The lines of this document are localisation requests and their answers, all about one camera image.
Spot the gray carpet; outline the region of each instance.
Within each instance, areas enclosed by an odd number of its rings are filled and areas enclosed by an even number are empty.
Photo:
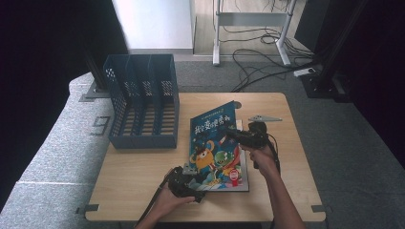
[[[240,69],[230,61],[217,68],[211,62],[176,62],[176,70],[181,92],[230,92],[241,80]],[[16,183],[0,215],[0,228],[131,227],[132,222],[89,222],[83,216],[108,145],[112,119],[106,123],[107,117],[113,115],[109,99],[79,102],[92,82],[90,74],[71,82],[67,105]],[[327,210],[326,221],[308,222],[308,228],[405,228],[405,171],[354,105],[307,98],[300,79],[292,73],[263,79],[245,92],[277,92],[288,99]],[[257,224],[221,226],[255,228]],[[190,225],[160,225],[169,227]]]

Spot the tabletop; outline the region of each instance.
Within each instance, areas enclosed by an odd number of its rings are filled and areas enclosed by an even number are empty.
[[[236,118],[248,130],[254,115],[280,117],[267,122],[278,143],[281,175],[303,221],[323,221],[325,212],[313,212],[322,201],[296,130],[288,102],[278,93],[180,93],[179,135],[176,149],[119,150],[110,143],[86,212],[94,221],[138,220],[169,169],[188,161],[190,118],[229,101],[242,104]],[[210,192],[201,203],[181,206],[161,221],[272,221],[266,182],[247,159],[249,192]]]

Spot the metal stand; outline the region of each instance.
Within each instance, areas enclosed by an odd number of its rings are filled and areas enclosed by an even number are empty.
[[[215,39],[213,51],[213,65],[220,65],[220,26],[269,26],[283,27],[280,39],[276,42],[277,50],[284,65],[289,62],[284,41],[286,39],[289,23],[295,8],[296,0],[291,0],[287,12],[221,12],[221,0],[217,0],[217,12],[215,17]]]

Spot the hand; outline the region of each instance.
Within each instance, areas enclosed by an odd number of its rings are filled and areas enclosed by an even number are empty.
[[[160,219],[173,212],[179,206],[194,201],[194,197],[177,198],[165,183],[149,214],[157,214]]]
[[[249,151],[250,159],[255,161],[259,165],[259,171],[263,176],[268,175],[268,172],[272,172],[273,169],[276,169],[276,163],[273,158],[273,153],[271,152],[268,145],[262,149],[254,149],[241,145],[241,148],[245,151]]]
[[[169,189],[169,185],[167,182],[163,185],[160,190],[158,197],[155,200],[154,205],[152,206],[149,213],[146,217],[137,223],[135,228],[137,229],[151,229],[154,228],[156,223],[163,218],[164,216],[168,215],[169,213],[173,212],[179,206],[194,201],[194,197],[187,197],[187,198],[177,198],[172,191]]]

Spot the book cover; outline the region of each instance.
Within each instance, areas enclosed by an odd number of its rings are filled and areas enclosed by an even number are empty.
[[[248,191],[245,152],[238,142],[226,136],[227,130],[237,128],[233,101],[191,118],[189,165],[197,175],[190,188]]]

